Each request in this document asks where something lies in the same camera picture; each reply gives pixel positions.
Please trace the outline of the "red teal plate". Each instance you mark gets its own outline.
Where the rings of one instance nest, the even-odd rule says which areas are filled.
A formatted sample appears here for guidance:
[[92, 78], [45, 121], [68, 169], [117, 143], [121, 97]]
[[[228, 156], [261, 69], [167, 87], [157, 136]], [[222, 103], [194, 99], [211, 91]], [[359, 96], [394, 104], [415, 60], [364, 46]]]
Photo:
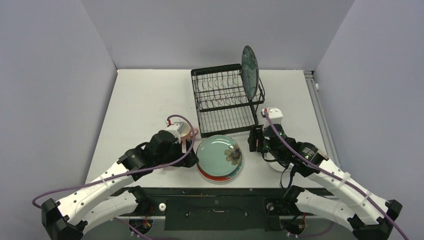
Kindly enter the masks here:
[[197, 169], [199, 170], [199, 172], [201, 173], [201, 175], [203, 177], [205, 177], [208, 180], [214, 181], [214, 182], [226, 182], [229, 181], [231, 179], [233, 179], [242, 169], [243, 164], [239, 164], [234, 171], [232, 171], [230, 174], [227, 175], [223, 175], [223, 176], [213, 176], [210, 175], [208, 173], [206, 173], [200, 166], [199, 164], [197, 164]]

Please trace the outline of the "light green flower plate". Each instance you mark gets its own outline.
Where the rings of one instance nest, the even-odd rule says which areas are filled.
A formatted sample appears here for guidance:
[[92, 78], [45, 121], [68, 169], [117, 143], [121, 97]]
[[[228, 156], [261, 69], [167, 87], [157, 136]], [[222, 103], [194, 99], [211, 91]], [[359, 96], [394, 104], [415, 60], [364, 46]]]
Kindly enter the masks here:
[[204, 139], [196, 150], [197, 168], [207, 177], [233, 178], [243, 166], [243, 153], [238, 143], [226, 135]]

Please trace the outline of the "black wire dish rack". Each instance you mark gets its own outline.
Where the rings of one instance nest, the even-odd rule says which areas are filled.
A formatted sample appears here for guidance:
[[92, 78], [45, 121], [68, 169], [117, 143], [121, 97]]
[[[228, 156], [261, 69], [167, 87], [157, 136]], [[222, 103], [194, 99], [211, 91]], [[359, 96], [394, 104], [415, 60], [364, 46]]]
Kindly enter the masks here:
[[259, 124], [257, 111], [266, 92], [259, 80], [254, 97], [248, 96], [241, 64], [197, 68], [190, 75], [202, 138], [245, 132]]

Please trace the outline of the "dark blue plate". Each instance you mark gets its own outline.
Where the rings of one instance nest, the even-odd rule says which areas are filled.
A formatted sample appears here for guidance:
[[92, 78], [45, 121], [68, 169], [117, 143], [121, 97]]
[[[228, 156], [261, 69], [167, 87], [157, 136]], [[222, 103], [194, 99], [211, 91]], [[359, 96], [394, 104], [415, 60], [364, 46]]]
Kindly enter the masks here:
[[242, 51], [241, 78], [246, 97], [252, 100], [257, 93], [260, 77], [257, 57], [249, 45]]

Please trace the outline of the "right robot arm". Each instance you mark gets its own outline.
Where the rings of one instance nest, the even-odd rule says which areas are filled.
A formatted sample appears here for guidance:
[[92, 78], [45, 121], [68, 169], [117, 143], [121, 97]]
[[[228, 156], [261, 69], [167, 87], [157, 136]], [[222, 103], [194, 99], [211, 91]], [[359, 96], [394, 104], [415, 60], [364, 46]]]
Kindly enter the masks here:
[[251, 152], [271, 155], [268, 163], [290, 169], [291, 179], [300, 174], [338, 198], [334, 201], [322, 197], [293, 185], [290, 180], [282, 197], [282, 207], [287, 213], [310, 213], [328, 219], [351, 231], [358, 240], [389, 238], [393, 222], [403, 207], [400, 202], [373, 195], [315, 145], [286, 136], [280, 124], [253, 125], [247, 142]]

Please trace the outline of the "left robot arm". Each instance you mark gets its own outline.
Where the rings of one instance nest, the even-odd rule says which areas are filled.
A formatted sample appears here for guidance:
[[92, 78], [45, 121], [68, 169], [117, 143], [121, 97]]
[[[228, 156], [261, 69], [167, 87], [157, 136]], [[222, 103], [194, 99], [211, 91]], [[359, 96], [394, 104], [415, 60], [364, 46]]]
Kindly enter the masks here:
[[41, 222], [52, 240], [80, 240], [92, 228], [115, 217], [143, 215], [152, 205], [140, 187], [130, 185], [164, 166], [190, 168], [199, 160], [194, 137], [186, 139], [183, 152], [176, 130], [161, 130], [149, 142], [127, 150], [118, 161], [74, 193], [41, 205]]

